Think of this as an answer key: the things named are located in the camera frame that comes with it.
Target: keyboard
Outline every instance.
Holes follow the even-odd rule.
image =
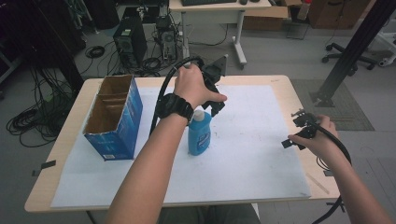
[[[234,2],[236,2],[236,0],[181,0],[183,7]]]

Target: white paper sheet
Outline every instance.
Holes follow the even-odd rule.
[[[210,146],[199,156],[189,155],[186,128],[164,203],[310,197],[297,154],[281,145],[288,131],[272,88],[218,86],[218,89],[228,96],[228,101],[212,119]],[[148,139],[159,88],[139,91],[144,108],[135,155]],[[103,161],[79,132],[51,207],[109,206],[132,163]]]

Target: bottle cap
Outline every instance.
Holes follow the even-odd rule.
[[[195,110],[194,112],[194,120],[195,121],[202,121],[205,118],[205,112],[202,110]]]

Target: blue bottle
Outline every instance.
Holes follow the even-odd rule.
[[[210,120],[212,117],[202,110],[195,110],[189,125],[189,152],[193,156],[203,153],[210,144]]]

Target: black wristwatch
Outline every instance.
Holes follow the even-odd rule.
[[[177,113],[190,122],[192,115],[194,114],[194,110],[192,109],[191,104],[185,99],[174,93],[168,93],[157,101],[157,105],[155,106],[155,115],[160,119],[164,119],[172,113]]]

